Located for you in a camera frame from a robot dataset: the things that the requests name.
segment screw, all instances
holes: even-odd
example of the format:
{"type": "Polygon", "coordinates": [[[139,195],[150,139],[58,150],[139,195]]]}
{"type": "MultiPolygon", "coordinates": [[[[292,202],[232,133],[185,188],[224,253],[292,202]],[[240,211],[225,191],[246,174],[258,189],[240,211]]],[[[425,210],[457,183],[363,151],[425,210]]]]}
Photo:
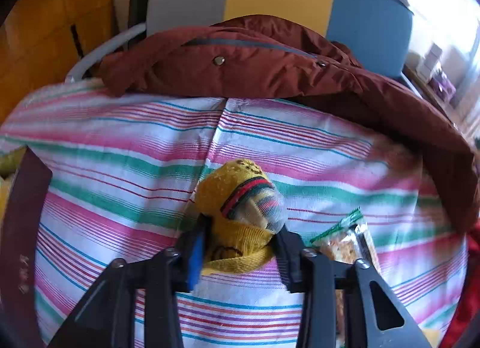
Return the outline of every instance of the screw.
{"type": "Polygon", "coordinates": [[[220,65],[223,65],[224,62],[225,62],[225,57],[223,57],[223,56],[221,56],[221,55],[219,55],[219,56],[217,56],[217,57],[215,57],[215,58],[213,59],[213,63],[214,63],[215,65],[217,65],[218,67],[219,67],[220,65]]]}
{"type": "Polygon", "coordinates": [[[164,250],[164,252],[165,252],[165,256],[167,256],[167,257],[180,256],[180,253],[174,247],[168,247],[164,250]]]}
{"type": "Polygon", "coordinates": [[[370,263],[368,261],[366,261],[365,259],[358,259],[355,264],[357,264],[357,266],[359,266],[359,268],[361,269],[368,269],[370,268],[370,263]]]}
{"type": "Polygon", "coordinates": [[[118,258],[112,261],[111,265],[113,268],[122,268],[127,264],[124,259],[118,258]]]}
{"type": "Polygon", "coordinates": [[[309,258],[317,256],[317,251],[312,247],[306,247],[305,249],[302,249],[301,253],[304,257],[309,257],[309,258]]]}

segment wooden cabinet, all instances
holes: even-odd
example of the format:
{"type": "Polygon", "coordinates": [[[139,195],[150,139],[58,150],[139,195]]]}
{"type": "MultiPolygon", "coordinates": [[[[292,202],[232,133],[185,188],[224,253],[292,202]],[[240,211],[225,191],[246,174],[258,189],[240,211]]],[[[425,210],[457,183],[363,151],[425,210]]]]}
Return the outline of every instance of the wooden cabinet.
{"type": "Polygon", "coordinates": [[[0,27],[0,123],[29,92],[60,83],[79,54],[116,34],[112,0],[18,0],[0,27]]]}

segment snack bag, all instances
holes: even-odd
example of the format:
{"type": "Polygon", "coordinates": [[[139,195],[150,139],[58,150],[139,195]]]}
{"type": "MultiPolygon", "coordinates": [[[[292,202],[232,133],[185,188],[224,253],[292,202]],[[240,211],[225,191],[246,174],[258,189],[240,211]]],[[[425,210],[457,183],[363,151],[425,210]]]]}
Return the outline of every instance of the snack bag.
{"type": "MultiPolygon", "coordinates": [[[[368,231],[367,222],[360,209],[352,211],[330,229],[310,240],[314,248],[329,259],[353,264],[357,259],[365,259],[380,274],[380,263],[374,241],[368,231]]],[[[337,300],[337,346],[345,345],[345,314],[343,291],[336,290],[337,300]]]]}

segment striped fabric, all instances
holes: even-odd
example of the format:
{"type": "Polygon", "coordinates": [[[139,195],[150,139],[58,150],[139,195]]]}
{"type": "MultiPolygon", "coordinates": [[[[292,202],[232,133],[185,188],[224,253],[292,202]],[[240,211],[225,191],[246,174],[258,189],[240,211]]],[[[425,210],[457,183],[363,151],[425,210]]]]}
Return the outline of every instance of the striped fabric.
{"type": "MultiPolygon", "coordinates": [[[[52,169],[38,232],[36,306],[48,342],[105,266],[151,257],[191,227],[198,181],[226,161],[258,163],[305,240],[360,206],[385,279],[415,320],[444,331],[467,265],[415,156],[383,135],[285,100],[109,98],[99,80],[44,88],[0,128],[0,149],[28,144],[52,169]]],[[[275,261],[201,278],[178,294],[186,347],[289,346],[302,295],[275,261]]],[[[144,293],[135,345],[143,346],[144,293]]]]}

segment red fabric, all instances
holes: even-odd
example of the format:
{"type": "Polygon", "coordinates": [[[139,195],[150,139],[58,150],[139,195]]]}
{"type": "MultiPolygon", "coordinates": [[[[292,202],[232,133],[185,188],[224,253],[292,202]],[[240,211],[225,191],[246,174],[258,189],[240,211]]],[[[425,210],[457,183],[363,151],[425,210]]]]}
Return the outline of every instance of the red fabric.
{"type": "Polygon", "coordinates": [[[360,68],[340,47],[285,19],[244,16],[158,32],[105,59],[99,75],[116,96],[137,88],[187,97],[290,98],[372,128],[422,154],[453,228],[470,230],[480,188],[468,143],[433,106],[360,68]],[[221,65],[213,62],[218,56],[221,65]]]}
{"type": "Polygon", "coordinates": [[[480,223],[469,232],[469,269],[457,311],[439,348],[451,348],[480,311],[480,223]]]}

